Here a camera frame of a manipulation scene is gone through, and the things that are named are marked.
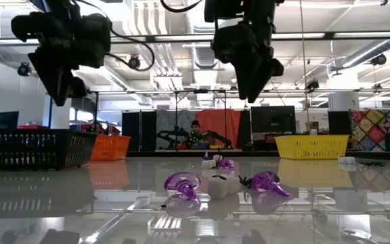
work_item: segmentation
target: hanging cable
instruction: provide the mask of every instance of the hanging cable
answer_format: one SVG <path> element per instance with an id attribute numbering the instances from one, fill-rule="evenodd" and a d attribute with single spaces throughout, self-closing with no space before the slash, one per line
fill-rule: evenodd
<path id="1" fill-rule="evenodd" d="M 154 52 L 153 52 L 153 49 L 147 44 L 147 43 L 144 43 L 143 41 L 139 41 L 135 38 L 132 38 L 132 37 L 128 37 L 128 36 L 124 36 L 124 35 L 121 35 L 121 34 L 118 34 L 113 28 L 112 28 L 112 21 L 111 19 L 109 19 L 108 15 L 105 13 L 105 11 L 103 11 L 102 9 L 100 9 L 98 6 L 92 4 L 92 3 L 89 3 L 87 2 L 86 0 L 73 0 L 74 4 L 78 5 L 77 2 L 80 2 L 80 3 L 84 3 L 88 6 L 91 6 L 91 7 L 94 7 L 98 10 L 101 11 L 102 15 L 105 16 L 109 23 L 110 23 L 110 32 L 112 34 L 114 34 L 116 37 L 120 37 L 120 38 L 123 38 L 123 39 L 126 39 L 126 40 L 129 40 L 129 41 L 132 41 L 134 43 L 137 43 L 137 44 L 141 44 L 143 45 L 144 47 L 147 47 L 148 51 L 152 54 L 152 63 L 148 65 L 147 68 L 136 68 L 132 65 L 130 65 L 130 63 L 128 63 L 126 60 L 118 57 L 117 55 L 114 55 L 114 54 L 111 54 L 111 53 L 107 53 L 105 54 L 106 56 L 110 56 L 110 57 L 113 57 L 115 59 L 117 59 L 118 61 L 122 62 L 123 64 L 125 64 L 126 66 L 128 66 L 129 68 L 133 69 L 133 70 L 136 70 L 136 71 L 147 71 L 147 70 L 150 70 L 153 65 L 154 65 L 154 61 L 156 60 L 156 57 L 154 55 Z"/>
<path id="2" fill-rule="evenodd" d="M 281 94 L 279 94 L 278 90 L 277 90 L 276 87 L 275 87 L 274 81 L 273 81 L 273 80 L 270 80 L 270 82 L 272 82 L 272 86 L 274 87 L 274 90 L 275 90 L 275 92 L 277 93 L 278 97 L 281 99 L 282 104 L 283 104 L 284 106 L 286 106 L 284 100 L 282 99 Z"/>
<path id="3" fill-rule="evenodd" d="M 175 9 L 175 8 L 169 7 L 165 3 L 165 0 L 160 0 L 160 4 L 162 4 L 164 9 L 170 11 L 171 13 L 176 13 L 176 14 L 187 12 L 187 11 L 193 9 L 194 7 L 196 7 L 200 2 L 202 2 L 202 0 L 198 0 L 197 2 L 191 4 L 191 5 L 187 6 L 187 7 L 184 7 L 184 8 L 181 8 L 181 9 Z"/>
<path id="4" fill-rule="evenodd" d="M 302 8 L 302 0 L 299 0 L 300 8 L 301 8 L 301 28 L 302 28 L 302 52 L 303 52 L 303 74 L 305 77 L 305 108 L 306 115 L 308 120 L 308 128 L 309 128 L 309 108 L 308 106 L 308 94 L 307 94 L 307 77 L 306 77 L 306 57 L 305 57 L 305 36 L 303 35 L 303 8 Z"/>

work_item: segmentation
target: computer screen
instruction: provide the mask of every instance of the computer screen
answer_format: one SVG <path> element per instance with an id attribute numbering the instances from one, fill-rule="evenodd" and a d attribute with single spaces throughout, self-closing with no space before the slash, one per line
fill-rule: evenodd
<path id="1" fill-rule="evenodd" d="M 17 129 L 19 112 L 0 113 L 0 129 Z"/>
<path id="2" fill-rule="evenodd" d="M 296 133 L 294 106 L 251 107 L 252 132 Z"/>
<path id="3" fill-rule="evenodd" d="M 329 111 L 329 134 L 351 135 L 349 111 Z"/>

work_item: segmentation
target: yellow basket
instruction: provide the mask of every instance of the yellow basket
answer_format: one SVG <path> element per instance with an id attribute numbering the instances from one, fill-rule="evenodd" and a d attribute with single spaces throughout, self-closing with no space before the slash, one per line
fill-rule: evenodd
<path id="1" fill-rule="evenodd" d="M 283 159 L 338 159 L 345 156 L 348 135 L 280 136 L 275 138 Z"/>

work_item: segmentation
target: security camera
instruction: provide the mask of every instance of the security camera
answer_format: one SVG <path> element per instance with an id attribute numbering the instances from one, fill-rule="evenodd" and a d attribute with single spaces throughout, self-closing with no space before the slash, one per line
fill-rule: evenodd
<path id="1" fill-rule="evenodd" d="M 139 68 L 141 66 L 141 62 L 139 61 L 139 56 L 137 54 L 130 55 L 129 65 L 131 68 Z"/>
<path id="2" fill-rule="evenodd" d="M 386 64 L 386 56 L 381 54 L 373 59 L 370 60 L 370 64 L 372 64 L 373 66 L 376 66 L 376 65 L 384 65 Z"/>
<path id="3" fill-rule="evenodd" d="M 21 62 L 18 68 L 18 75 L 27 77 L 32 73 L 30 63 L 29 62 Z"/>

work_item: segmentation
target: small white object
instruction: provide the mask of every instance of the small white object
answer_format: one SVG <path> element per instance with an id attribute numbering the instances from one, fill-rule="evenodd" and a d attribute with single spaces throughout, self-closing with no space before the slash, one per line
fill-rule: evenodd
<path id="1" fill-rule="evenodd" d="M 216 166 L 215 160 L 203 160 L 202 161 L 202 168 L 203 169 L 211 169 L 212 167 Z"/>
<path id="2" fill-rule="evenodd" d="M 239 179 L 234 175 L 221 175 L 225 178 L 227 178 L 226 182 L 228 183 L 227 187 L 227 193 L 229 195 L 234 195 L 240 192 L 240 181 Z"/>
<path id="3" fill-rule="evenodd" d="M 356 164 L 340 163 L 339 169 L 342 171 L 356 171 Z"/>
<path id="4" fill-rule="evenodd" d="M 356 159 L 353 157 L 340 157 L 338 159 L 339 163 L 344 163 L 344 164 L 356 164 Z"/>
<path id="5" fill-rule="evenodd" d="M 222 155 L 214 155 L 213 156 L 213 160 L 215 160 L 216 162 L 218 162 L 218 161 L 220 161 L 222 159 L 223 159 Z"/>
<path id="6" fill-rule="evenodd" d="M 228 193 L 228 181 L 220 177 L 209 178 L 208 194 L 212 199 L 223 199 Z"/>

